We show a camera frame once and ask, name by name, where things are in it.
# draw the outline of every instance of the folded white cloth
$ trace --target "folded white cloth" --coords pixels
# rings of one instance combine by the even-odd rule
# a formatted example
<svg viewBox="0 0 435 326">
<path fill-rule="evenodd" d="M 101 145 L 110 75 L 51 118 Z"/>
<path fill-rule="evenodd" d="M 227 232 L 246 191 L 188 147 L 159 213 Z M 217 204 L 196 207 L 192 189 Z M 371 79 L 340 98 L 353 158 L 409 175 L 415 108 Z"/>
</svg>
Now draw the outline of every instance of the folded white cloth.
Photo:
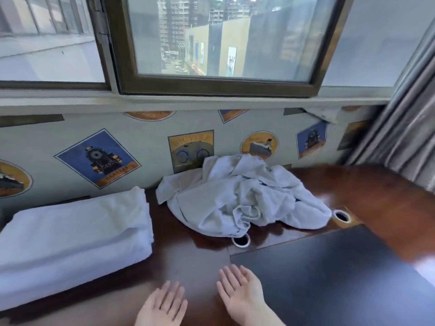
<svg viewBox="0 0 435 326">
<path fill-rule="evenodd" d="M 208 157 L 202 169 L 164 177 L 156 194 L 184 225 L 215 237 L 239 238 L 250 223 L 276 221 L 313 230 L 331 217 L 291 172 L 249 154 Z"/>
<path fill-rule="evenodd" d="M 143 189 L 15 214 L 0 232 L 0 311 L 140 262 L 154 241 Z"/>
</svg>

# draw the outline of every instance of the gray curtain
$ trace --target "gray curtain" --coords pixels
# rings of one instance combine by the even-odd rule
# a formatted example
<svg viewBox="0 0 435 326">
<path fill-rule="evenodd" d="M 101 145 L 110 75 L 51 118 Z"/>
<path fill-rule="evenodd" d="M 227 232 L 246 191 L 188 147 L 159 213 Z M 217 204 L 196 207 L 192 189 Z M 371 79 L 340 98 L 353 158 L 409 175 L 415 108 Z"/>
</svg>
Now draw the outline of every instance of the gray curtain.
<svg viewBox="0 0 435 326">
<path fill-rule="evenodd" d="M 347 165 L 382 164 L 435 193 L 435 24 Z"/>
</svg>

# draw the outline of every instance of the wallpaper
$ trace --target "wallpaper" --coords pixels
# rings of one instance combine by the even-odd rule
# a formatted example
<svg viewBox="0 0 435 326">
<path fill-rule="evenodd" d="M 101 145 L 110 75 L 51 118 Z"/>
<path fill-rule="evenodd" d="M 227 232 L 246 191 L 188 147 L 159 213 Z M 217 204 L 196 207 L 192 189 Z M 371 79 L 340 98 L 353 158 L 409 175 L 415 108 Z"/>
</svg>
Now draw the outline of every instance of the wallpaper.
<svg viewBox="0 0 435 326">
<path fill-rule="evenodd" d="M 340 163 L 382 106 L 344 107 L 331 124 L 302 109 L 0 116 L 0 209 L 151 187 L 208 156 L 269 165 Z"/>
</svg>

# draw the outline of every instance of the brown wooden desk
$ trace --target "brown wooden desk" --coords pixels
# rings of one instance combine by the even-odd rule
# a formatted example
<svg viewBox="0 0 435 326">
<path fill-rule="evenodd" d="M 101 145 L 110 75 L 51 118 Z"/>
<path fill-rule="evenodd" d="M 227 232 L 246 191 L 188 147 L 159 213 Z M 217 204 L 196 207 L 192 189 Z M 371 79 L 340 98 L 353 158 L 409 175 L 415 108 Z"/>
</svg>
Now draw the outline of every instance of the brown wooden desk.
<svg viewBox="0 0 435 326">
<path fill-rule="evenodd" d="M 403 260 L 427 278 L 435 274 L 435 197 L 378 166 L 294 169 L 329 207 L 345 206 Z M 210 238 L 183 226 L 147 192 L 155 243 L 147 260 L 71 290 L 0 312 L 10 324 L 28 326 L 129 326 L 146 297 L 164 280 L 180 280 L 189 300 L 184 325 L 232 325 L 215 282 L 218 270 L 240 249 L 227 238 Z M 252 227 L 249 249 L 337 230 L 299 231 L 280 223 Z M 0 320 L 0 325 L 8 322 Z"/>
</svg>

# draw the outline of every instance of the folded towel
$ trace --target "folded towel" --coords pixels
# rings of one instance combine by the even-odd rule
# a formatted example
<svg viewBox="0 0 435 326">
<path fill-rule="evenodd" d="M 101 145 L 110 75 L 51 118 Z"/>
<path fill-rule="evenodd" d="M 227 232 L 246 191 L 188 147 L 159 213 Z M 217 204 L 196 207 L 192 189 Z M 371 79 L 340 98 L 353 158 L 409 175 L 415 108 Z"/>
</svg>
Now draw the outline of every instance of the folded towel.
<svg viewBox="0 0 435 326">
<path fill-rule="evenodd" d="M 17 213 L 0 232 L 0 310 L 140 262 L 154 241 L 144 190 Z"/>
<path fill-rule="evenodd" d="M 208 157 L 202 169 L 164 177 L 156 194 L 184 225 L 216 237 L 239 238 L 251 223 L 276 221 L 313 230 L 331 217 L 291 172 L 249 154 Z"/>
</svg>

